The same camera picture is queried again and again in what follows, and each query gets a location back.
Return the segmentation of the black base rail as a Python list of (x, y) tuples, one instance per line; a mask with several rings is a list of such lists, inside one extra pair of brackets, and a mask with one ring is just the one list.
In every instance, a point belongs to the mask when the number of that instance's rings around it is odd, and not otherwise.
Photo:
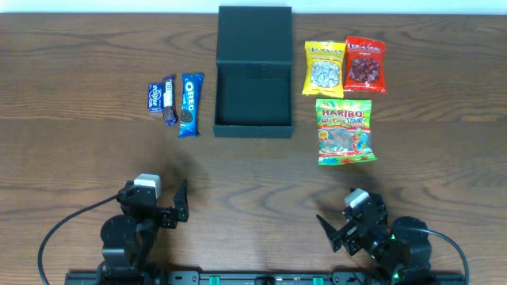
[(395, 275), (394, 281), (374, 279), (366, 272), (337, 271), (329, 274), (318, 273), (199, 273), (197, 271), (172, 271), (157, 281), (144, 281), (138, 277), (132, 281), (113, 281), (102, 277), (97, 283), (97, 274), (92, 272), (67, 273), (66, 285), (91, 284), (167, 284), (167, 285), (353, 285), (353, 284), (465, 284), (460, 274), (434, 274), (432, 277), (414, 283), (404, 281)]

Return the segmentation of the blue Eclipse mint pack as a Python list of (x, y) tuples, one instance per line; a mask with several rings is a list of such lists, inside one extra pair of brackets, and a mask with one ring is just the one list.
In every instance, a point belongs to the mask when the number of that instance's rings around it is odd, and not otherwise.
[(162, 83), (150, 83), (147, 89), (147, 110), (149, 113), (160, 113), (163, 109)]

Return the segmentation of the dark blue snack bar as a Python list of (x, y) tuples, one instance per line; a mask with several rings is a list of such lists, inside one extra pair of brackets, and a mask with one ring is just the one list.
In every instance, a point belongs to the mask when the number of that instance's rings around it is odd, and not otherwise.
[(162, 79), (163, 84), (163, 108), (162, 115), (167, 126), (173, 126), (177, 123), (178, 117), (174, 107), (174, 81), (176, 75), (172, 74)]

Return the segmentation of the yellow Hacks candy bag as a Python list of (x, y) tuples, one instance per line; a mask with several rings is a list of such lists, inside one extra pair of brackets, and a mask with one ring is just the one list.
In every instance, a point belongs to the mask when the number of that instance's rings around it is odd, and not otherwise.
[(324, 95), (343, 98), (342, 66), (345, 43), (334, 41), (306, 41), (307, 72), (303, 95)]

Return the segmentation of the dark green open box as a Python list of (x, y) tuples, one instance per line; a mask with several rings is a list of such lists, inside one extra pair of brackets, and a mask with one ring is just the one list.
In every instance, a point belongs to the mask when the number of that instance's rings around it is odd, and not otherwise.
[(220, 7), (215, 62), (216, 137), (292, 137), (291, 8)]

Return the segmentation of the blue Oreo cookie pack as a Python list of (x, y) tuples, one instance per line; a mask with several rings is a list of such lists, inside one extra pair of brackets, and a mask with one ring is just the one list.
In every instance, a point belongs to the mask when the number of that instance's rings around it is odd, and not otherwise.
[(182, 105), (178, 134), (180, 139), (198, 136), (197, 119), (203, 79), (202, 73), (182, 75)]

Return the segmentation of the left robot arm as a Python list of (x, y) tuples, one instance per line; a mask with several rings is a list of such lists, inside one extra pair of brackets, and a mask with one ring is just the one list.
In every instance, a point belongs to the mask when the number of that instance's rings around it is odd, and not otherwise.
[(122, 213), (101, 228), (104, 262), (97, 269), (97, 284), (164, 284), (165, 272), (148, 262), (161, 228), (174, 229), (189, 219), (188, 181), (184, 179), (172, 207), (160, 207), (162, 182), (158, 175), (141, 174), (125, 182), (115, 200)]

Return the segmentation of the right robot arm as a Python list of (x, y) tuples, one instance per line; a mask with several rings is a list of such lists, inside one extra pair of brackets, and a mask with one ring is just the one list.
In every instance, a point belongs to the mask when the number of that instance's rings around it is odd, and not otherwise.
[(380, 194), (356, 188), (344, 198), (346, 224), (337, 229), (321, 215), (322, 226), (334, 252), (344, 249), (351, 257), (365, 251), (378, 267), (370, 284), (415, 284), (431, 280), (432, 246), (425, 222), (410, 216), (387, 224), (387, 206)]

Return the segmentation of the Haribo worms gummy bag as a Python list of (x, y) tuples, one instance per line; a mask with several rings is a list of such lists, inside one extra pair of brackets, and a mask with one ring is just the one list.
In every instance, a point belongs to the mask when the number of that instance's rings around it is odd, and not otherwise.
[(318, 99), (315, 111), (320, 165), (376, 160), (371, 143), (370, 100)]

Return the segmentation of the red Hacks candy bag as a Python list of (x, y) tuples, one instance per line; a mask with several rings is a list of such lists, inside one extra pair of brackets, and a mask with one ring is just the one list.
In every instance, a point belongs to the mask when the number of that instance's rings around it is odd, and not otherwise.
[(379, 40), (347, 36), (344, 91), (385, 93), (383, 57), (386, 44)]

